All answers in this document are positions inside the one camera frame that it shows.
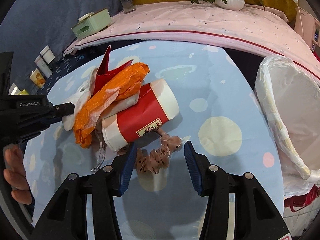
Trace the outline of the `person's left hand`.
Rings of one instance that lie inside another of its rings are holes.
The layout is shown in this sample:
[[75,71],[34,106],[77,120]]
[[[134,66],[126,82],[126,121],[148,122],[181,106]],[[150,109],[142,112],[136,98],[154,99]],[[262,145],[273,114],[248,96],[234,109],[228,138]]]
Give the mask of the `person's left hand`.
[[3,172],[5,180],[14,187],[11,195],[18,203],[30,205],[32,196],[23,165],[23,153],[18,145],[13,145],[4,152],[4,159],[9,165]]

